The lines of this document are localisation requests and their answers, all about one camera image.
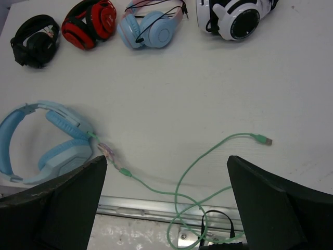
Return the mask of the blue pink cat-ear headphones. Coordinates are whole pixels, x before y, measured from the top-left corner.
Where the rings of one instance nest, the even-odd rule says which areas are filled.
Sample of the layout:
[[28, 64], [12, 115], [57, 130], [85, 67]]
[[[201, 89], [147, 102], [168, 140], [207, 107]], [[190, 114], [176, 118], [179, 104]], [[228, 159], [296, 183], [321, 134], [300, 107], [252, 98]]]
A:
[[117, 25], [117, 32], [128, 48], [163, 48], [169, 44], [183, 16], [188, 15], [185, 1], [167, 12], [152, 11], [143, 16], [141, 22], [137, 21], [136, 13], [141, 8], [160, 3], [162, 1], [131, 1], [128, 4]]

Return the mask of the red and black headphones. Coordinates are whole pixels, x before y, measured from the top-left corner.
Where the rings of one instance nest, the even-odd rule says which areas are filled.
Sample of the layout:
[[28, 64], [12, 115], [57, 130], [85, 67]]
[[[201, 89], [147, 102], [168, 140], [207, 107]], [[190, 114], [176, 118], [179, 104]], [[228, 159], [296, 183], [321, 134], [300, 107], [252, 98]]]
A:
[[89, 50], [97, 41], [106, 41], [114, 34], [116, 18], [111, 1], [81, 1], [66, 15], [61, 32], [75, 47]]

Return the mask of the aluminium table edge rail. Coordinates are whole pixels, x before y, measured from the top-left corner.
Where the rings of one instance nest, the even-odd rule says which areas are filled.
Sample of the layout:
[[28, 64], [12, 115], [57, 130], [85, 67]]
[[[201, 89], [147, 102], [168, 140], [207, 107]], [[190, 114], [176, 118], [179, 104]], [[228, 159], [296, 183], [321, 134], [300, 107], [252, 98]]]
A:
[[[236, 231], [243, 231], [239, 212], [236, 208], [202, 205], [205, 211], [217, 210], [227, 214]], [[170, 222], [175, 216], [174, 203], [149, 201], [142, 199], [101, 196], [97, 208], [98, 214], [125, 218]], [[202, 211], [198, 207], [191, 208], [182, 214], [182, 219], [190, 226], [201, 225]], [[229, 229], [229, 220], [217, 213], [209, 214], [209, 225], [215, 229]]]

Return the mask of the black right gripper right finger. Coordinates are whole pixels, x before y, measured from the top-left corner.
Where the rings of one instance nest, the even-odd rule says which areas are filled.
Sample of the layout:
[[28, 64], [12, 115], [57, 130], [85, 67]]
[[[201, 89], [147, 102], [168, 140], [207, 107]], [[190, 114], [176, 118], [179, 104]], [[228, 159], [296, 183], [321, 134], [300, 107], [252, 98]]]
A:
[[229, 156], [228, 174], [250, 249], [332, 249], [332, 195]]

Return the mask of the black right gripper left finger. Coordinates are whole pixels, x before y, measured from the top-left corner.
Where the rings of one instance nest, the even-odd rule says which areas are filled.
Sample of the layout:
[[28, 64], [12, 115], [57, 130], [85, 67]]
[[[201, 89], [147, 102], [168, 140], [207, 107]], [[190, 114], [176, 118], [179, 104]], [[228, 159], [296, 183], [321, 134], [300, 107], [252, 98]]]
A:
[[1, 249], [87, 249], [106, 171], [98, 156], [1, 198]]

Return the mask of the white and black headphones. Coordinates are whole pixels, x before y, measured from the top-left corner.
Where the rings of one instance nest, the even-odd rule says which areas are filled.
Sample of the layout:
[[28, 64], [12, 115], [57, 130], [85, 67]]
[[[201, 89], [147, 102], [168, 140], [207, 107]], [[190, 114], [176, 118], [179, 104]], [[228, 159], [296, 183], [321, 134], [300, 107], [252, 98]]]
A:
[[277, 5], [275, 0], [198, 0], [198, 27], [227, 41], [249, 37], [261, 19]]

